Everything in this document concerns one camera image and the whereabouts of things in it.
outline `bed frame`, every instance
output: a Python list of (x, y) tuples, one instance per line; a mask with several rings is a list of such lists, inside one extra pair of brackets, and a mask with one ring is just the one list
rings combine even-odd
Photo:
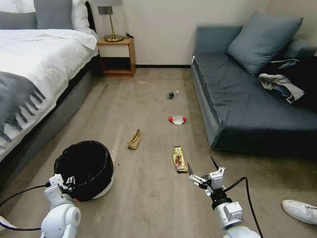
[[(86, 7), (89, 27), (96, 31), (89, 2), (86, 2)], [(99, 56), (93, 57), (69, 81), (67, 89), (58, 98), (56, 107), (1, 161), (0, 189), (5, 188), (80, 109), (89, 93), (93, 73), (101, 74)]]

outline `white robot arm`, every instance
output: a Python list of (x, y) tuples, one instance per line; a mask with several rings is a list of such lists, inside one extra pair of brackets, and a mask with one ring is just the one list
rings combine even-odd
[(42, 222), (41, 238), (74, 238), (81, 219), (80, 210), (74, 206), (68, 194), (62, 193), (61, 187), (67, 187), (63, 184), (61, 175), (50, 178), (50, 184), (45, 195), (51, 208)]
[(213, 201), (212, 208), (218, 215), (221, 228), (226, 232), (224, 238), (263, 238), (258, 233), (241, 225), (243, 223), (243, 209), (238, 202), (232, 202), (227, 197), (225, 187), (223, 186), (223, 174), (226, 168), (220, 167), (218, 162), (213, 158), (211, 159), (218, 171), (209, 173), (201, 178), (194, 175), (188, 163), (189, 179), (195, 185), (205, 189), (207, 196), (211, 197)]

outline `nightstand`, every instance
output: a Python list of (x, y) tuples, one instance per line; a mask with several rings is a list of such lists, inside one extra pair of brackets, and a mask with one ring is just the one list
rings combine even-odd
[(132, 38), (119, 42), (97, 42), (103, 73), (108, 77), (134, 77), (135, 51)]

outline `dark blue sofa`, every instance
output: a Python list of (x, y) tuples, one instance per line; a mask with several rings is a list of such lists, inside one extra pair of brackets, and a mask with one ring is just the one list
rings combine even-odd
[[(212, 149), (306, 153), (317, 139), (317, 114), (265, 90), (227, 48), (241, 26), (197, 28), (191, 66), (203, 122)], [(316, 47), (293, 39), (285, 57), (310, 57)]]

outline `lamp shade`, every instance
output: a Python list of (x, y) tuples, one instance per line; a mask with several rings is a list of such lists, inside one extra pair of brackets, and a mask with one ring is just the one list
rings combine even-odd
[(115, 7), (123, 4), (122, 0), (93, 0), (93, 4), (97, 7)]

